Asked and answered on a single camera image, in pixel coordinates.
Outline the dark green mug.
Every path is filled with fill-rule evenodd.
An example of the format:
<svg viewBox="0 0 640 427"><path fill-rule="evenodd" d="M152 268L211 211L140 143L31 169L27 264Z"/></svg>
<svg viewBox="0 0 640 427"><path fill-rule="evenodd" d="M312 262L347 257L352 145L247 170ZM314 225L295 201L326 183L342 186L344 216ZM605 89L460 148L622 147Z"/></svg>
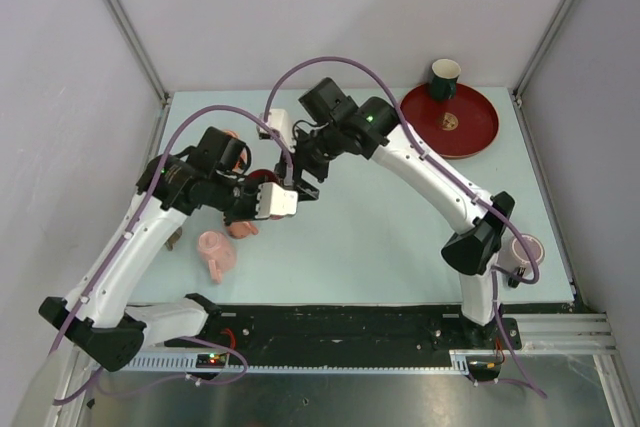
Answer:
<svg viewBox="0 0 640 427"><path fill-rule="evenodd" d="M461 75L460 65L447 58L435 60L430 68L428 93L437 102L451 100L456 95L457 81Z"/></svg>

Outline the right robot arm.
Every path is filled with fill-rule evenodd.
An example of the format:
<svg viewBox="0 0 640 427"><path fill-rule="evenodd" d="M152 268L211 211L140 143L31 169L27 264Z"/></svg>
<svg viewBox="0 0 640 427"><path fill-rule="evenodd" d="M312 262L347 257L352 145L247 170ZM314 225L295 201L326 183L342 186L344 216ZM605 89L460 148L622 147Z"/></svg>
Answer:
<svg viewBox="0 0 640 427"><path fill-rule="evenodd" d="M292 130L294 176L307 172L322 182L330 162L349 153L374 161L426 199L453 231L441 256L459 275L463 338L473 347L486 347L498 335L499 302L491 269L514 199L506 192L492 195L473 186L430 151L395 99L371 97L357 104L326 77L298 101L314 124L308 132Z"/></svg>

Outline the large pink mug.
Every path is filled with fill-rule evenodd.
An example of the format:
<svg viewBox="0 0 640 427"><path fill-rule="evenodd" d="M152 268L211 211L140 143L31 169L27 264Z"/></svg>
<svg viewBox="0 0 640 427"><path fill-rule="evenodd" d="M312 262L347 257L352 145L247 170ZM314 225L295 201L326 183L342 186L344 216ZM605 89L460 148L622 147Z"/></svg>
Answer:
<svg viewBox="0 0 640 427"><path fill-rule="evenodd" d="M224 276L237 264L237 253L233 244L219 231L202 233L197 241L197 251L216 284L221 284Z"/></svg>

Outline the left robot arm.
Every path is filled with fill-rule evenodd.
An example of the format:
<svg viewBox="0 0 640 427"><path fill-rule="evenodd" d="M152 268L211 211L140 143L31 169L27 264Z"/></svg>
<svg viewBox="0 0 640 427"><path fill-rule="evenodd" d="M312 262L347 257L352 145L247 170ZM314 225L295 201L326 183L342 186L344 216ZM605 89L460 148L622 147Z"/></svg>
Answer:
<svg viewBox="0 0 640 427"><path fill-rule="evenodd" d="M252 220L259 192L245 175L245 142L214 127L177 155L153 159L119 232L82 280L63 297L48 297L39 314L100 367L116 372L143 348L180 337L214 344L222 323L216 305L200 294L173 302L132 306L131 294L158 252L197 209L211 207L229 220Z"/></svg>

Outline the small salmon mug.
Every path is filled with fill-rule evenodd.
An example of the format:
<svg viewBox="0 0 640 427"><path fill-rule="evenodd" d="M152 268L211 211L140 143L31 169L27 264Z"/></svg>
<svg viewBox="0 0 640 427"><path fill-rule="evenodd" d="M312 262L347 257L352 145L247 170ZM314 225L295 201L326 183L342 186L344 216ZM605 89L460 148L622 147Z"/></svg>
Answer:
<svg viewBox="0 0 640 427"><path fill-rule="evenodd" d="M231 238L237 240L259 234L258 227L251 221L226 222L225 230Z"/></svg>

